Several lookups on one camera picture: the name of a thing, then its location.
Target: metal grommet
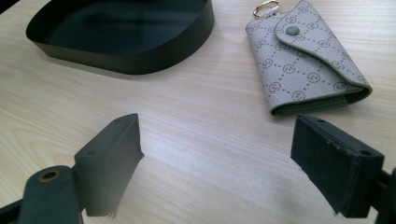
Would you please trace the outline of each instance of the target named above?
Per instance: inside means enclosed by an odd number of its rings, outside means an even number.
[[[263,8],[266,7],[266,5],[271,4],[271,3],[275,3],[276,6],[273,8],[278,8],[280,7],[279,1],[277,0],[270,0],[270,1],[266,1],[263,2],[261,5],[257,6],[254,11],[253,11],[253,16],[255,19],[259,19],[262,15],[259,15],[258,12],[261,11]]]
[[[61,172],[59,170],[50,170],[50,171],[47,171],[46,173],[40,175],[37,180],[38,180],[38,182],[41,182],[41,183],[47,183],[47,182],[50,182],[50,181],[58,178],[60,175],[61,175]]]

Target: black plastic tray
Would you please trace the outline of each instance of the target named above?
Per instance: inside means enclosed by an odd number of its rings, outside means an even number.
[[[192,55],[213,24],[210,0],[52,0],[26,36],[50,57],[139,75]]]

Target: key case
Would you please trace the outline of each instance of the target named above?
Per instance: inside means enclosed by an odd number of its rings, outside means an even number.
[[[372,92],[326,22],[307,1],[246,28],[271,115],[356,103]]]

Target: table surface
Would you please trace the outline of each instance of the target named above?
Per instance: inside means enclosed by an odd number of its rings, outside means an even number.
[[[290,158],[295,117],[269,115],[245,27],[260,1],[213,0],[216,22],[185,61],[127,76],[56,60],[25,36],[48,0],[0,15],[0,206],[73,156],[113,119],[137,113],[146,157],[118,216],[91,223],[374,223],[335,215]],[[291,10],[298,2],[282,2]],[[396,166],[396,2],[311,1],[372,85],[345,108],[313,113]]]

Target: monogram pattern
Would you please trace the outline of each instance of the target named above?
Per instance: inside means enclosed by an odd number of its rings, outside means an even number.
[[[288,34],[290,26],[299,33]],[[273,115],[284,105],[301,103],[301,110],[295,109],[298,114],[309,111],[304,102],[320,99],[313,106],[320,110],[334,104],[331,97],[357,94],[353,99],[359,101],[372,91],[329,26],[305,0],[290,12],[252,21],[246,31]]]

